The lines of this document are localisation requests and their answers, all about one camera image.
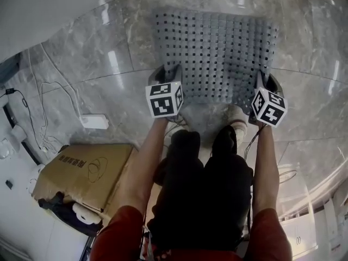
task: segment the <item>rubber mat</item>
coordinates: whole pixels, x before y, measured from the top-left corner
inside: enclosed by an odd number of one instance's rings
[[[155,12],[166,80],[183,71],[185,104],[227,103],[251,111],[257,71],[270,74],[278,27],[265,18],[173,8]]]

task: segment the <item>white cube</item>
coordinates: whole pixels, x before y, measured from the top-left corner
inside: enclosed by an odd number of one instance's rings
[[[184,102],[181,82],[147,86],[146,99],[153,118],[176,116]]]
[[[255,91],[251,106],[256,119],[277,127],[288,112],[288,101],[264,88]]]

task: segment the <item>red sleeve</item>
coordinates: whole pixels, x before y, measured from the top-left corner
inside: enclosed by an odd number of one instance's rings
[[[143,217],[131,206],[118,209],[109,225],[96,238],[91,261],[135,261],[139,259]]]
[[[274,209],[262,210],[253,220],[247,261],[291,261],[293,253]]]

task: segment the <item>marble floor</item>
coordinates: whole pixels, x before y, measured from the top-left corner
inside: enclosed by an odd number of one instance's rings
[[[279,168],[300,171],[310,192],[323,184],[328,184],[329,191],[348,176],[348,0],[114,0],[100,6],[23,51],[20,71],[7,83],[7,88],[25,95],[39,142],[40,126],[45,123],[29,60],[39,89],[43,82],[67,86],[44,48],[76,90],[80,112],[105,114],[110,123],[107,130],[83,128],[64,91],[44,84],[47,136],[59,140],[52,139],[52,146],[58,150],[61,144],[74,143],[141,145],[153,121],[144,87],[161,65],[154,46],[152,11],[165,5],[266,16],[276,22],[279,38],[271,73],[289,102],[287,116],[274,130]],[[65,90],[74,98],[70,87]],[[32,150],[43,163],[49,162],[54,154],[36,145],[21,97],[11,95],[9,101]],[[182,110],[190,128],[201,134],[203,161],[232,110],[231,105],[189,105]],[[255,133],[250,125],[240,153]],[[255,157],[256,144],[248,155],[250,167]]]

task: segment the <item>leg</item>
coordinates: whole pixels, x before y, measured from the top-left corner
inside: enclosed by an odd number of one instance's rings
[[[205,197],[212,225],[210,249],[233,250],[241,237],[250,208],[252,169],[237,155],[234,129],[225,127],[213,144],[213,156],[204,169]]]
[[[199,134],[180,130],[173,135],[167,157],[160,164],[156,181],[163,187],[152,209],[154,219],[147,226],[161,249],[194,247],[192,240],[197,240],[202,228],[197,220],[203,175],[199,149]]]

